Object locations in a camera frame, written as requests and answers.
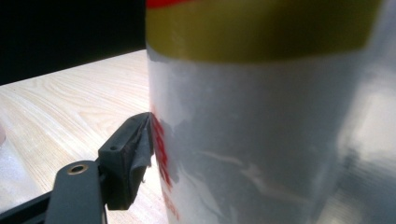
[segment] light wood surface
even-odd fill
[[[149,111],[145,50],[0,87],[0,123],[42,193],[65,165],[95,160],[99,147],[132,115]],[[128,211],[108,222],[166,223],[158,167]]]

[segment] dark wall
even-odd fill
[[[0,84],[145,47],[144,1],[0,2]]]

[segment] wooden table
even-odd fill
[[[95,160],[126,119],[147,111],[145,50],[0,87],[0,123],[41,193],[52,190],[59,169]],[[154,157],[152,163],[130,209],[107,211],[110,224],[166,223]]]

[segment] white can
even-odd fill
[[[338,134],[380,1],[147,6],[169,222],[314,222],[337,177]]]

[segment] red stripe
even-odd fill
[[[146,7],[168,7],[180,2],[187,2],[190,0],[147,0]]]

